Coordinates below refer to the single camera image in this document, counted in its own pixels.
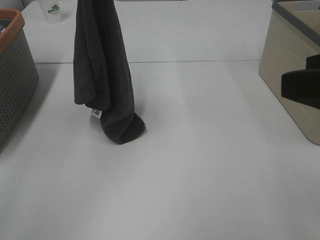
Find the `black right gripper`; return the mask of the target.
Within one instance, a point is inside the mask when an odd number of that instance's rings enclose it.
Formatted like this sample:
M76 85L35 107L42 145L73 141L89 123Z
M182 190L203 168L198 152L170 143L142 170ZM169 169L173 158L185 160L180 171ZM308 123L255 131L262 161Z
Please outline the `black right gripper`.
M284 73L281 96L318 109L320 107L320 56L306 58L305 69Z

